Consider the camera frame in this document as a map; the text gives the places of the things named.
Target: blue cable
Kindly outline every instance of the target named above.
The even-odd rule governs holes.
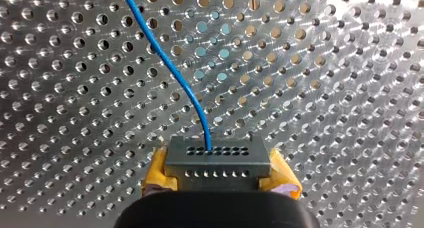
[[[135,1],[134,0],[125,0],[125,1],[127,2],[128,6],[130,7],[138,25],[140,26],[140,28],[143,31],[144,35],[146,36],[147,40],[149,40],[153,49],[158,53],[159,57],[165,63],[166,67],[168,67],[169,71],[174,75],[174,77],[178,81],[178,83],[180,83],[180,85],[183,87],[184,91],[187,93],[188,98],[190,98],[191,103],[193,103],[194,109],[196,109],[196,112],[199,115],[199,119],[200,119],[200,122],[201,122],[202,127],[203,127],[206,149],[209,150],[209,151],[212,150],[212,141],[211,141],[211,134],[210,134],[209,127],[208,127],[208,119],[206,118],[206,115],[203,112],[202,106],[200,105],[199,101],[197,100],[196,95],[193,93],[190,85],[187,83],[187,81],[184,79],[184,77],[178,71],[177,67],[175,67],[175,65],[172,63],[172,61],[169,59],[169,57],[162,50],[159,43],[156,41],[155,37],[153,36],[153,33],[147,27],[146,22],[144,20],[144,17],[141,14],[140,10],[138,9]]]

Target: metal panel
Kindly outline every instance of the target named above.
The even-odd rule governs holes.
[[[408,227],[424,0],[137,0],[213,132],[279,146],[323,227]],[[123,0],[0,1],[0,218],[112,227],[158,136],[198,135]]]

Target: silver surface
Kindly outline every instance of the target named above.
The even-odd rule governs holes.
[[[212,131],[281,147],[323,227],[410,227],[424,0],[205,1],[137,0]],[[0,0],[2,227],[112,227],[147,143],[201,132],[131,17],[123,0]]]

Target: blue wire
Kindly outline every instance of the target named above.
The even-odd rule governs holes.
[[[155,37],[153,36],[153,33],[147,27],[146,22],[143,18],[143,15],[141,14],[140,10],[138,9],[135,1],[134,0],[125,0],[125,1],[127,2],[128,6],[130,7],[138,25],[140,26],[140,28],[143,31],[144,35],[146,36],[147,40],[149,40],[153,49],[158,53],[159,57],[165,63],[166,67],[168,67],[169,71],[174,75],[174,77],[178,81],[178,83],[180,83],[180,85],[183,87],[184,91],[187,93],[188,98],[190,98],[191,103],[193,103],[194,109],[196,109],[196,112],[199,115],[199,119],[200,119],[200,122],[201,122],[202,127],[203,127],[206,149],[209,150],[209,151],[212,150],[212,141],[211,141],[211,134],[209,132],[209,127],[208,127],[208,119],[206,118],[206,115],[203,112],[202,106],[200,105],[199,101],[197,100],[196,95],[193,93],[193,91],[190,88],[190,85],[187,83],[187,81],[184,79],[184,77],[178,71],[177,67],[175,67],[175,65],[172,63],[172,61],[169,59],[169,57],[162,50],[159,43],[156,41]]]

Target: wire insulation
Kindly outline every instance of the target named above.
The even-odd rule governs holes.
[[[196,95],[193,93],[190,85],[187,83],[187,81],[178,71],[178,68],[172,63],[171,59],[169,59],[166,53],[162,50],[159,43],[156,41],[153,33],[147,27],[146,21],[144,20],[144,17],[141,14],[140,10],[138,9],[138,6],[135,3],[135,1],[134,0],[125,0],[125,1],[127,2],[129,8],[131,9],[134,15],[134,18],[136,19],[138,25],[140,26],[147,40],[149,40],[150,44],[152,45],[152,48],[157,52],[159,57],[165,63],[166,67],[169,69],[172,75],[174,75],[175,79],[178,81],[178,83],[180,83],[181,87],[187,93],[188,98],[190,99],[191,103],[194,106],[194,109],[196,110],[199,116],[200,123],[202,124],[206,149],[209,151],[212,150],[212,141],[211,141],[211,134],[208,127],[208,119],[206,118],[203,108],[200,105],[199,101],[197,100]]]

